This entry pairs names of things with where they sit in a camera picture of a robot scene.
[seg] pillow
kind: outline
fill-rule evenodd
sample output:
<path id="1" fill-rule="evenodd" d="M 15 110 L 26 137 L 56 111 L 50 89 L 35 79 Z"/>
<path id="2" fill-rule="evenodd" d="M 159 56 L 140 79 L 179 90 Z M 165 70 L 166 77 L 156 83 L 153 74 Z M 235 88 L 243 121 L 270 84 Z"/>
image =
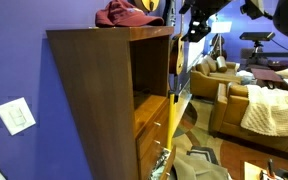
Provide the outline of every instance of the pillow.
<path id="1" fill-rule="evenodd" d="M 227 84 L 227 97 L 233 96 L 242 96 L 248 97 L 247 86 L 238 85 L 236 82 L 230 82 Z"/>
<path id="2" fill-rule="evenodd" d="M 210 74 L 210 67 L 207 63 L 198 63 L 196 65 L 196 69 L 205 76 L 208 76 Z"/>
<path id="3" fill-rule="evenodd" d="M 227 66 L 225 63 L 225 58 L 223 56 L 219 56 L 216 58 L 216 61 L 217 61 L 217 71 L 226 72 Z"/>
<path id="4" fill-rule="evenodd" d="M 216 72 L 216 62 L 213 60 L 213 58 L 209 55 L 205 55 L 204 59 L 210 67 L 211 72 Z"/>

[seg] sofa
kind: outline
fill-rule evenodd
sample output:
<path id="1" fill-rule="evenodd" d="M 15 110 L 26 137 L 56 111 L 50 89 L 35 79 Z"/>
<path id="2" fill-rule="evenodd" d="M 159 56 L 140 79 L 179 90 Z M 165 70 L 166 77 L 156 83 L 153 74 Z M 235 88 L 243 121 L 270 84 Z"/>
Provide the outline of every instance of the sofa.
<path id="1" fill-rule="evenodd" d="M 221 56 L 213 60 L 205 55 L 191 69 L 190 92 L 193 96 L 214 100 L 219 83 L 241 83 L 242 78 L 235 74 L 235 62 L 227 62 Z"/>
<path id="2" fill-rule="evenodd" d="M 288 136 L 265 136 L 240 126 L 248 104 L 246 86 L 234 82 L 227 85 L 220 83 L 210 116 L 210 134 L 226 134 L 288 153 Z"/>

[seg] knit blanket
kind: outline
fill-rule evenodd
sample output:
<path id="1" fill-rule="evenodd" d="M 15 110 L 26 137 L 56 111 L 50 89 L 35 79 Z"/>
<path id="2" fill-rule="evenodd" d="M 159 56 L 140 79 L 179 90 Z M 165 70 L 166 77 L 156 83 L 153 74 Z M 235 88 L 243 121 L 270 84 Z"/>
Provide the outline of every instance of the knit blanket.
<path id="1" fill-rule="evenodd" d="M 241 126 L 268 136 L 288 136 L 288 91 L 247 85 L 249 105 Z"/>

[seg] maroon cap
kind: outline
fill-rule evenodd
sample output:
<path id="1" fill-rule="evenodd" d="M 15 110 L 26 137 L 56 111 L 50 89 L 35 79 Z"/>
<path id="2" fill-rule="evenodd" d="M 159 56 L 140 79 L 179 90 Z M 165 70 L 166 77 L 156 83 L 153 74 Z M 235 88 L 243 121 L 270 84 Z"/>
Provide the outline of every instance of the maroon cap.
<path id="1" fill-rule="evenodd" d="M 103 10 L 96 12 L 95 24 L 98 27 L 113 26 L 162 26 L 161 17 L 146 16 L 145 13 L 124 0 L 112 0 Z"/>

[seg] blue wall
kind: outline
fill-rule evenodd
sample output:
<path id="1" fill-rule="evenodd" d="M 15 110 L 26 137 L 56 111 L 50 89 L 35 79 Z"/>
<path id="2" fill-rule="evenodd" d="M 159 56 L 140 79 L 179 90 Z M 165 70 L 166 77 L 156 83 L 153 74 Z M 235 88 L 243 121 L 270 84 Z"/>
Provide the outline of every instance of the blue wall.
<path id="1" fill-rule="evenodd" d="M 31 128 L 10 136 L 0 119 L 0 170 L 10 180 L 92 179 L 45 30 L 94 26 L 95 12 L 108 2 L 0 0 L 0 104 L 25 97 L 37 121 Z M 255 23 L 240 15 L 240 2 L 234 1 L 222 10 L 223 16 L 233 21 L 232 33 L 225 34 L 226 50 L 232 60 L 238 60 L 241 47 L 253 46 L 238 39 L 242 32 L 250 28 L 274 30 L 266 20 Z M 163 9 L 161 1 L 160 8 L 151 15 L 162 15 Z M 187 13 L 186 26 L 189 20 Z M 288 47 L 288 38 L 276 34 L 275 39 Z M 183 72 L 181 81 L 185 83 L 188 77 Z"/>

